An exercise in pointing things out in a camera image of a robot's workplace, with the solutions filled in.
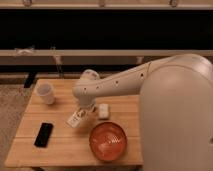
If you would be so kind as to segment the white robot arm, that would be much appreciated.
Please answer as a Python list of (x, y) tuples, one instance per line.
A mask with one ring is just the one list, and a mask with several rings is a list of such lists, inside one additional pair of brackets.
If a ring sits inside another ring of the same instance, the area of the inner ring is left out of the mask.
[(138, 95), (143, 171), (213, 171), (213, 63), (197, 54), (153, 60), (100, 78), (86, 70), (78, 104)]

